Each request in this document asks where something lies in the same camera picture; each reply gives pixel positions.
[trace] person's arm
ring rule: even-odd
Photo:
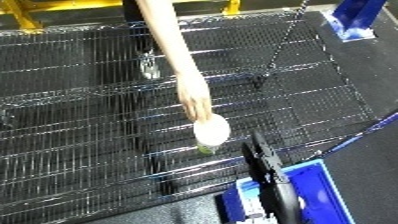
[[[177,78],[177,92],[191,120],[212,115],[209,87],[199,72],[181,34],[171,0],[136,0],[154,39]]]

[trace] finger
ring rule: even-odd
[[[196,119],[197,121],[204,123],[207,121],[207,114],[206,114],[206,109],[204,107],[204,104],[202,102],[197,103],[195,105],[195,110],[196,110]]]
[[[187,115],[188,119],[191,121],[195,121],[196,120],[196,111],[192,106],[183,104],[183,108],[185,111],[185,114]]]
[[[206,120],[210,120],[211,116],[213,115],[213,108],[211,105],[211,99],[206,99],[203,101],[203,108],[204,113],[206,116]]]

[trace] chrome wire grid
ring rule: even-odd
[[[265,67],[292,18],[181,21],[214,111],[232,127],[213,156],[195,148],[165,58],[161,79],[137,73],[129,46],[139,28],[3,32],[0,223],[77,223],[223,190],[247,175],[240,147],[254,129],[286,163],[358,131],[371,111],[305,21]]]

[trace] white cup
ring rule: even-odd
[[[196,121],[193,124],[193,132],[199,151],[205,154],[214,154],[228,140],[231,127],[225,118],[213,114],[205,123]]]

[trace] blue bin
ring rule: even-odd
[[[323,160],[287,167],[283,171],[304,201],[305,220],[312,220],[314,224],[355,223]],[[244,222],[262,216],[264,211],[258,195],[258,184],[251,178],[238,180],[222,196],[229,221]]]

